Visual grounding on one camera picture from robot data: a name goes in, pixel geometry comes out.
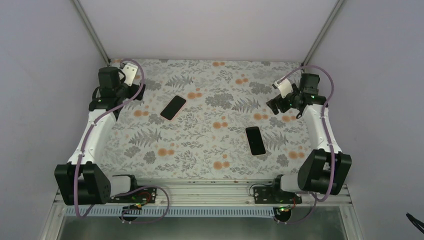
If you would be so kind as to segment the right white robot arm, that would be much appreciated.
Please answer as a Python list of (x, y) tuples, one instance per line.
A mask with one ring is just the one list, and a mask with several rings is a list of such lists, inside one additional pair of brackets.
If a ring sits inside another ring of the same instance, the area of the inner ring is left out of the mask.
[(352, 165), (336, 142), (329, 121), (328, 100), (319, 95), (317, 74), (301, 74), (299, 84), (279, 79), (273, 87), (280, 94), (266, 104), (274, 114), (299, 111), (296, 118), (305, 121), (311, 153), (297, 173), (281, 174), (274, 179), (271, 198), (278, 204), (290, 197), (290, 192), (315, 192), (338, 195)]

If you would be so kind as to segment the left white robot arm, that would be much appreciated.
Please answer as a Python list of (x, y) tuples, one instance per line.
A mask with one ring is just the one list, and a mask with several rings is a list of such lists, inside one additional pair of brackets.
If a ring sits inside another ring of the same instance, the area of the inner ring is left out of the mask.
[(99, 166), (123, 102), (143, 98), (146, 86), (134, 83), (137, 74), (143, 74), (142, 68), (131, 63), (99, 69), (99, 86), (89, 103), (83, 136), (67, 163), (58, 164), (54, 170), (59, 191), (67, 206), (106, 204), (116, 194), (128, 203), (139, 197), (140, 190), (131, 184), (131, 176), (108, 176)]

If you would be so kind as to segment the phone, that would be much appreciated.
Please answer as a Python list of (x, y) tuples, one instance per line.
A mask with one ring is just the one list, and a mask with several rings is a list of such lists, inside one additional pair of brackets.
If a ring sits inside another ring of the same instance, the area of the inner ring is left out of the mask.
[(181, 96), (174, 96), (169, 103), (160, 112), (160, 116), (168, 121), (171, 121), (177, 113), (183, 108), (187, 100)]
[(250, 152), (253, 156), (260, 156), (266, 153), (266, 148), (262, 139), (260, 128), (257, 126), (245, 129)]

